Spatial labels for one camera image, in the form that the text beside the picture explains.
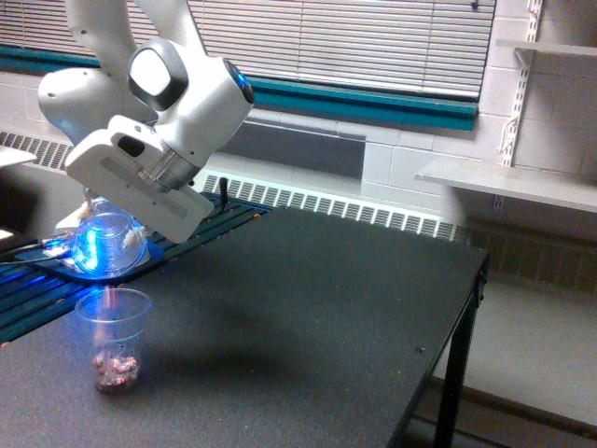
window blinds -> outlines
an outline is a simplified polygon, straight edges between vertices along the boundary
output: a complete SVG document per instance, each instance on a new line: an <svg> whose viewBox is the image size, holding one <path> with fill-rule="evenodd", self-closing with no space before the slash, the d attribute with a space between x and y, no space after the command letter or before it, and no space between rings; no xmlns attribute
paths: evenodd
<svg viewBox="0 0 597 448"><path fill-rule="evenodd" d="M479 97L495 8L495 0L188 2L208 52L248 75L470 98ZM129 10L138 43L157 35L133 1ZM64 1L0 0L0 44L90 55L68 32Z"/></svg>

cinder block wall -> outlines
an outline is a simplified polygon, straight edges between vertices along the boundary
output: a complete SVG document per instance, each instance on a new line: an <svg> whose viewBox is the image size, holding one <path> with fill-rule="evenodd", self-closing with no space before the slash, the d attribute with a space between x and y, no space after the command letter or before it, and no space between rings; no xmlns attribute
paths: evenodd
<svg viewBox="0 0 597 448"><path fill-rule="evenodd" d="M520 69L514 51L499 48L494 42L500 37L525 38L526 3L497 2L479 120L472 133L390 128L265 110L255 110L250 120L289 132L300 130L330 138L364 140L363 175L358 193L365 197L421 207L441 215L488 219L595 241L597 217L592 214L512 199L506 201L504 210L495 211L492 195L414 180L415 173L435 159L460 156L500 161L500 139L512 110ZM545 3L540 40L597 46L594 25L597 7L593 2L546 0ZM38 77L0 72L0 123L30 133L61 135L45 122L37 107L38 83ZM325 140L322 142L315 153L329 150ZM515 162L520 166L597 177L597 58L536 55ZM275 173L287 182L325 180L328 176L304 170L293 174L293 167L264 165L230 155L216 155L212 165L249 175ZM333 185L342 189L341 182Z"/></svg>

metal grate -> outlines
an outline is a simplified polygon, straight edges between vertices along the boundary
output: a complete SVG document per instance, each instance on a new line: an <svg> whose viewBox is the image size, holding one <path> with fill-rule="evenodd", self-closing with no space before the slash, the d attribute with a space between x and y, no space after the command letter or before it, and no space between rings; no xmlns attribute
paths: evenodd
<svg viewBox="0 0 597 448"><path fill-rule="evenodd" d="M273 207L276 202L276 196L278 196L278 189L268 189L268 192L265 195L264 204Z"/></svg>
<svg viewBox="0 0 597 448"><path fill-rule="evenodd" d="M441 240L450 240L451 231L454 229L454 225L449 222L440 222L437 226L437 238Z"/></svg>
<svg viewBox="0 0 597 448"><path fill-rule="evenodd" d="M317 198L315 196L307 196L307 199L305 200L305 204L302 208L303 208L303 210L309 210L310 212L314 212L316 205L317 205Z"/></svg>
<svg viewBox="0 0 597 448"><path fill-rule="evenodd" d="M73 150L64 143L8 132L0 133L0 145L27 151L37 157L32 164L56 172L65 171L66 158Z"/></svg>
<svg viewBox="0 0 597 448"><path fill-rule="evenodd" d="M344 208L346 207L346 203L342 201L335 201L334 205L332 206L332 215L334 217L341 217L344 213Z"/></svg>
<svg viewBox="0 0 597 448"><path fill-rule="evenodd" d="M243 201L248 201L252 190L253 184L249 184L248 182L243 183L243 187L241 188L241 194L239 194L239 199L242 199Z"/></svg>
<svg viewBox="0 0 597 448"><path fill-rule="evenodd" d="M236 195L238 194L240 187L241 182L239 182L238 180L233 180L232 182L230 182L230 186L228 188L229 196L236 198Z"/></svg>
<svg viewBox="0 0 597 448"><path fill-rule="evenodd" d="M208 176L204 189L212 189L216 182L217 177L212 179ZM274 205L280 190L265 184L263 187L267 192L261 203ZM538 239L520 231L504 231L503 228L485 223L471 223L470 227L465 227L424 213L352 201L341 196L315 193L306 189L282 189L280 197L277 198L277 205L288 206L289 203L293 207L315 213L486 247L490 251L494 271L590 293L595 293L597 288L597 248L594 247L588 250L585 246L571 247L568 243L556 245L552 239Z"/></svg>
<svg viewBox="0 0 597 448"><path fill-rule="evenodd" d="M375 213L375 209L371 207L363 207L361 210L361 216L358 218L359 221L365 221L367 223L371 223L373 219L373 214Z"/></svg>
<svg viewBox="0 0 597 448"><path fill-rule="evenodd" d="M203 187L203 191L209 191L210 193L213 193L216 180L217 177L215 177L214 175L208 175L207 180L205 180L205 186Z"/></svg>
<svg viewBox="0 0 597 448"><path fill-rule="evenodd" d="M265 187L262 185L256 185L255 189L253 190L253 195L251 196L251 202L261 203L264 193L265 193Z"/></svg>
<svg viewBox="0 0 597 448"><path fill-rule="evenodd" d="M295 193L292 196L292 201L290 201L290 206L292 208L302 208L302 200L305 199L305 195L301 193Z"/></svg>
<svg viewBox="0 0 597 448"><path fill-rule="evenodd" d="M354 205L353 203L349 203L348 208L346 209L346 216L348 219L352 219L356 221L358 218L358 211L360 207L358 205Z"/></svg>
<svg viewBox="0 0 597 448"><path fill-rule="evenodd" d="M421 226L421 235L435 236L437 221L433 219L424 219Z"/></svg>
<svg viewBox="0 0 597 448"><path fill-rule="evenodd" d="M390 212L387 210L378 210L375 214L373 224L386 227L388 225L388 217L390 217Z"/></svg>
<svg viewBox="0 0 597 448"><path fill-rule="evenodd" d="M329 213L329 207L331 207L332 202L328 198L321 198L319 200L319 206L317 207L317 213Z"/></svg>
<svg viewBox="0 0 597 448"><path fill-rule="evenodd" d="M392 219L390 219L390 227L392 229L402 230L402 224L404 223L404 214L394 213Z"/></svg>
<svg viewBox="0 0 597 448"><path fill-rule="evenodd" d="M290 201L290 191L283 189L280 192L280 196L278 196L278 203L276 204L276 206L287 207L288 201Z"/></svg>
<svg viewBox="0 0 597 448"><path fill-rule="evenodd" d="M407 217L407 223L404 226L405 231L411 231L412 233L417 233L419 231L419 225L421 224L421 219L419 217L414 217L413 215Z"/></svg>

window sill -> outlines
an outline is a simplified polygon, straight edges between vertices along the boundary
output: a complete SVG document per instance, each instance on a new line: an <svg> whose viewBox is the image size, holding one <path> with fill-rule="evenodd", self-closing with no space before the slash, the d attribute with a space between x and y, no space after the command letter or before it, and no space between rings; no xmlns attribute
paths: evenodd
<svg viewBox="0 0 597 448"><path fill-rule="evenodd" d="M0 47L0 69L47 73L67 67L99 67L83 56ZM472 131L478 114L475 103L438 100L392 93L317 86L250 77L256 105L316 113L334 119L361 119L380 124L407 124Z"/></svg>

dark gray tabletop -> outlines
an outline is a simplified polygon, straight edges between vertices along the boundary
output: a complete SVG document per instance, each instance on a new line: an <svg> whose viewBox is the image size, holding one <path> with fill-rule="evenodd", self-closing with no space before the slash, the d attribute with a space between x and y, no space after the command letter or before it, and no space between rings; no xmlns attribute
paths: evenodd
<svg viewBox="0 0 597 448"><path fill-rule="evenodd" d="M275 210L131 284L155 309L129 394L95 391L73 313L0 350L0 445L385 446L485 257Z"/></svg>

